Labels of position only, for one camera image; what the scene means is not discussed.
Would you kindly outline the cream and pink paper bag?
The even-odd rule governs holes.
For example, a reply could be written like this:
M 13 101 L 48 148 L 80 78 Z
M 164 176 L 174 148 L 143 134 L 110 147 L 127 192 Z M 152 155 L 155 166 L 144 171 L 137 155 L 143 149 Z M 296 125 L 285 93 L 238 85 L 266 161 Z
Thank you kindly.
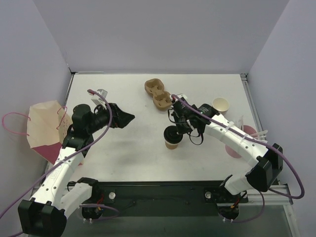
M 68 108 L 57 101 L 47 101 L 32 105 L 27 115 L 10 112 L 2 117 L 2 126 L 12 134 L 26 136 L 29 146 L 50 164 L 55 164 L 59 156 L 67 130 L 73 123 L 67 114 Z M 5 125 L 5 118 L 20 115 L 27 119 L 26 132 L 11 130 Z

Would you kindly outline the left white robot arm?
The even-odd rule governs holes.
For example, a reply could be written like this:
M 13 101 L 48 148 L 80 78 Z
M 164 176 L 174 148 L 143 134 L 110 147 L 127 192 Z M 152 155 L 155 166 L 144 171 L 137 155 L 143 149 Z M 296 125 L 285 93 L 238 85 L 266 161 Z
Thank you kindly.
M 117 104 L 99 104 L 91 110 L 87 104 L 74 107 L 72 124 L 67 130 L 57 161 L 48 170 L 44 182 L 30 200 L 22 200 L 18 214 L 22 231 L 38 237 L 59 237 L 69 216 L 85 201 L 94 203 L 100 197 L 98 181 L 81 179 L 73 190 L 64 194 L 76 167 L 95 144 L 93 133 L 102 128 L 124 128 L 134 115 L 122 111 Z

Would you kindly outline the stack of brown paper cups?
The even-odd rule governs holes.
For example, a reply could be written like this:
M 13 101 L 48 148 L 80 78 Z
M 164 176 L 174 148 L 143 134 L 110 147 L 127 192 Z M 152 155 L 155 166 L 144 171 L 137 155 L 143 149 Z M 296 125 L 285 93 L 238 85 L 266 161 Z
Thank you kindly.
M 212 106 L 213 108 L 215 108 L 219 113 L 221 114 L 225 114 L 229 108 L 230 108 L 230 104 L 229 102 L 225 99 L 225 98 L 222 98 L 222 97 L 218 97 L 218 98 L 215 98 L 212 102 Z

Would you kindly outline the black cup lid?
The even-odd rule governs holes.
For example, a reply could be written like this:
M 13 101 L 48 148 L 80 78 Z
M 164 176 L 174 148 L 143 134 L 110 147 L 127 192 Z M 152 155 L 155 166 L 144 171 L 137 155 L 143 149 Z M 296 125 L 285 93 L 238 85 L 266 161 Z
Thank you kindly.
M 179 144 L 183 135 L 178 133 L 177 127 L 175 125 L 168 126 L 163 132 L 164 139 L 170 144 Z

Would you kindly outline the single brown paper cup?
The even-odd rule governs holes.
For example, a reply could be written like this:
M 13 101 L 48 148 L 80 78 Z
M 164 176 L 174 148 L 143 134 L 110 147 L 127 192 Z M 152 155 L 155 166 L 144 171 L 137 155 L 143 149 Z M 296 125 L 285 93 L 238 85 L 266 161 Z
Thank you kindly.
M 179 143 L 180 143 L 179 141 L 165 140 L 165 146 L 170 150 L 176 149 Z

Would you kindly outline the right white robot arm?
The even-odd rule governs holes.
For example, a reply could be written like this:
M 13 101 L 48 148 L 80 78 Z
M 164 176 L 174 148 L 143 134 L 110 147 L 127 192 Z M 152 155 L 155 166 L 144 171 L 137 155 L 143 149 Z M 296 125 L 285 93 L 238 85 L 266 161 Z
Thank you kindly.
M 189 106 L 184 98 L 174 99 L 171 115 L 174 118 L 174 133 L 180 141 L 184 134 L 196 130 L 199 136 L 212 136 L 233 151 L 237 152 L 250 166 L 249 171 L 231 174 L 222 183 L 219 197 L 231 201 L 237 194 L 249 189 L 266 192 L 282 171 L 282 149 L 274 144 L 268 148 L 265 143 L 253 138 L 228 121 L 211 105 L 202 104 L 199 108 Z

